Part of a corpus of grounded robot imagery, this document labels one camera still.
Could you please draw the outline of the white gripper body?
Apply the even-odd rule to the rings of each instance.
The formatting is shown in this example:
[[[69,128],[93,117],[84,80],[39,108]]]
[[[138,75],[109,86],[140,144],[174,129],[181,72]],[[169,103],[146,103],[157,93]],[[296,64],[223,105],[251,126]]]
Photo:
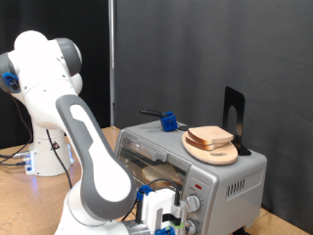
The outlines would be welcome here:
[[[177,230],[179,218],[175,205],[177,194],[165,188],[150,192],[143,197],[142,221],[148,226],[152,235],[165,227]]]

